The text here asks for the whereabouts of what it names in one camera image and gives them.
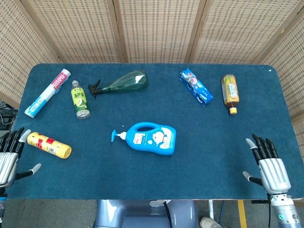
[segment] blue toothpaste box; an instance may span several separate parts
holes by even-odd
[[[207,88],[196,78],[195,74],[186,69],[180,73],[180,81],[188,88],[189,92],[201,103],[203,107],[212,101],[213,96]]]

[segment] blue felt tablecloth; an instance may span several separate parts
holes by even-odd
[[[71,77],[34,118],[25,109],[63,69]],[[202,107],[178,80],[190,68],[214,100]],[[145,70],[146,89],[98,95],[101,86],[133,70]],[[223,104],[220,81],[237,79],[240,103],[235,116]],[[78,120],[71,87],[85,89],[91,116]],[[177,130],[175,153],[161,156],[132,150],[125,141],[111,143],[111,132],[137,122],[170,125]],[[304,197],[304,170],[277,72],[270,66],[219,64],[39,64],[31,70],[15,129],[39,132],[70,145],[64,160],[26,145],[18,171],[42,167],[8,189],[11,198],[65,199],[265,199],[262,187],[242,172],[259,176],[246,137],[272,139],[284,160],[293,197]]]

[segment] silver robot hand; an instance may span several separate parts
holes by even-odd
[[[250,139],[246,139],[246,142],[259,166],[261,179],[253,177],[246,171],[243,175],[248,181],[263,186],[267,191],[280,228],[302,228],[294,202],[286,194],[291,184],[275,146],[269,139],[264,140],[255,134],[252,136],[257,146]]]

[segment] yellow can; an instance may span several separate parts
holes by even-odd
[[[64,159],[68,158],[72,152],[70,146],[37,132],[33,132],[28,136],[28,144]]]

